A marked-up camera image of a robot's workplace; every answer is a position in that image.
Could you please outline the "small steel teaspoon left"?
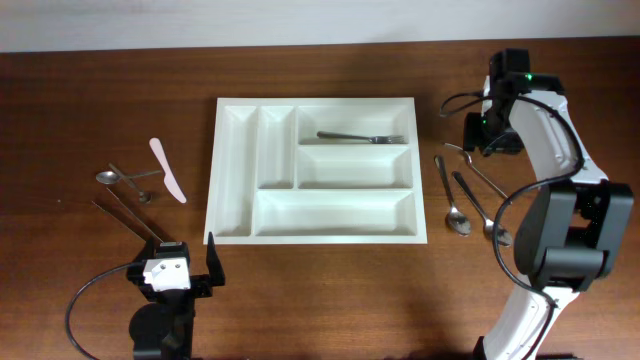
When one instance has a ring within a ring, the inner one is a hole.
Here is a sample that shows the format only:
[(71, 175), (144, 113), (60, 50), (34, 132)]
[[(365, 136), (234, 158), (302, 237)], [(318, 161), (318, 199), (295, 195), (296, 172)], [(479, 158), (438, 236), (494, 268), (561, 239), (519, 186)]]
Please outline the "small steel teaspoon left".
[[(146, 177), (146, 176), (150, 176), (150, 175), (156, 175), (156, 174), (160, 174), (160, 173), (161, 173), (160, 170), (155, 170), (155, 171), (137, 173), (137, 174), (134, 174), (134, 175), (127, 175), (127, 178), (135, 179), (135, 178)], [(105, 185), (116, 184), (120, 180), (123, 180), (123, 177), (121, 177), (120, 175), (118, 175), (117, 173), (115, 173), (113, 171), (100, 172), (95, 176), (95, 178), (99, 183), (105, 184)]]

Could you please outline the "steel fork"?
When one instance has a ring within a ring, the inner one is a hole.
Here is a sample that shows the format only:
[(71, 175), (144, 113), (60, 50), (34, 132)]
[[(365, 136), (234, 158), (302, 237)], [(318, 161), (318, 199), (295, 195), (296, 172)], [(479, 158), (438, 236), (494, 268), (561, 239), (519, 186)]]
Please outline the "steel fork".
[(359, 140), (359, 141), (367, 141), (372, 144), (402, 144), (405, 142), (405, 138), (402, 135), (361, 136), (361, 135), (342, 134), (342, 133), (326, 132), (326, 131), (319, 131), (316, 133), (316, 135), (318, 138)]
[(491, 181), (483, 172), (481, 172), (473, 163), (473, 159), (471, 157), (471, 155), (465, 151), (462, 147), (451, 144), (451, 143), (444, 143), (445, 147), (451, 148), (456, 150), (457, 152), (459, 152), (461, 154), (461, 156), (464, 158), (466, 165), (477, 175), (479, 176), (494, 192), (496, 192), (501, 198), (503, 199), (507, 199), (508, 195), (502, 190), (500, 189), (493, 181)]

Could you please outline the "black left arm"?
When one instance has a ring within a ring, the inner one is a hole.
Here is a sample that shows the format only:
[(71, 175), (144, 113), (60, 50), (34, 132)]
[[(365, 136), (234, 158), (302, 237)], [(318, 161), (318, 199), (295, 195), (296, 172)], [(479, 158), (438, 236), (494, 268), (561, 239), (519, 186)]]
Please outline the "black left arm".
[(157, 245), (149, 239), (134, 258), (126, 278), (138, 287), (148, 303), (129, 323), (135, 359), (189, 359), (195, 318), (195, 301), (209, 298), (226, 283), (212, 234), (206, 240), (208, 272), (192, 275), (184, 242)]

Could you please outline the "pink plastic knife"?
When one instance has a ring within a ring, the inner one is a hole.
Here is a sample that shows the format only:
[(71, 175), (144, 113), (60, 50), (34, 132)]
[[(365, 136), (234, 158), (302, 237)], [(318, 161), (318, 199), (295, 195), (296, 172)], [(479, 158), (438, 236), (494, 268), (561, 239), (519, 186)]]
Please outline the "pink plastic knife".
[(186, 204), (187, 198), (173, 174), (161, 141), (158, 138), (151, 138), (149, 140), (149, 146), (164, 172), (163, 182), (165, 187), (179, 203)]

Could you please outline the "white plastic cutlery tray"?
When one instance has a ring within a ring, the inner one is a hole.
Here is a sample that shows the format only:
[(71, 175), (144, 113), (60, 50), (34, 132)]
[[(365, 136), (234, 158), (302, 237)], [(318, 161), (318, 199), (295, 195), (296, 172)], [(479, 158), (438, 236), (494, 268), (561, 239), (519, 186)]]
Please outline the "white plastic cutlery tray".
[(413, 99), (218, 99), (209, 232), (218, 245), (426, 243)]

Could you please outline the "small dark steel spoon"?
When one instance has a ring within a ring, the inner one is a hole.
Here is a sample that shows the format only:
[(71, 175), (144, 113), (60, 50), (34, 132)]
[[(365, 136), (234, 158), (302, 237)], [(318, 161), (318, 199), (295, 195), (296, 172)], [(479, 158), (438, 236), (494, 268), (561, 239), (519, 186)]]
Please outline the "small dark steel spoon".
[(124, 181), (129, 187), (135, 190), (138, 193), (139, 202), (143, 204), (148, 204), (152, 200), (152, 195), (149, 192), (143, 191), (138, 185), (126, 176), (120, 169), (118, 169), (114, 164), (109, 163), (109, 167), (120, 177), (122, 181)]

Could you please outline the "steel tablespoon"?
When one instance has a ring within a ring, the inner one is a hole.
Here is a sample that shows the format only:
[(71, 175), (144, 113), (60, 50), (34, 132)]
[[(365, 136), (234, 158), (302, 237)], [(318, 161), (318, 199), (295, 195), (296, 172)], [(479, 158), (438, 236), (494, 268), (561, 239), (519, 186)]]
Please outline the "steel tablespoon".
[(463, 214), (456, 206), (454, 196), (449, 184), (448, 176), (446, 173), (444, 158), (441, 155), (435, 155), (434, 163), (438, 170), (439, 176), (443, 183), (447, 200), (449, 202), (449, 210), (445, 216), (446, 224), (452, 231), (454, 231), (458, 235), (469, 236), (471, 234), (471, 223), (468, 217), (465, 214)]
[[(493, 230), (495, 227), (495, 222), (489, 218), (484, 208), (480, 205), (478, 199), (476, 198), (471, 188), (468, 186), (468, 184), (464, 180), (462, 174), (458, 171), (453, 171), (452, 176), (456, 181), (456, 183), (461, 188), (461, 190), (464, 192), (466, 197), (472, 203), (474, 208), (477, 210), (481, 218), (483, 219), (483, 222), (484, 222), (483, 233), (488, 240), (491, 240), (493, 235)], [(513, 238), (511, 234), (501, 225), (498, 226), (497, 242), (499, 245), (505, 246), (505, 247), (510, 247), (513, 243)]]

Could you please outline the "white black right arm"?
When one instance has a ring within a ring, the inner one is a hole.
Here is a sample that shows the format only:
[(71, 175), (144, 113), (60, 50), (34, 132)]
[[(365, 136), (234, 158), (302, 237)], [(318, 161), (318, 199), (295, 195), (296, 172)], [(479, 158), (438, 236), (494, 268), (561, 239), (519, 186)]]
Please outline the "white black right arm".
[(536, 181), (509, 195), (537, 193), (513, 242), (515, 287), (478, 359), (533, 359), (561, 312), (612, 270), (634, 203), (631, 188), (597, 167), (568, 113), (558, 77), (530, 70), (525, 49), (490, 59), (482, 109), (467, 114), (463, 147), (484, 155), (526, 151)]

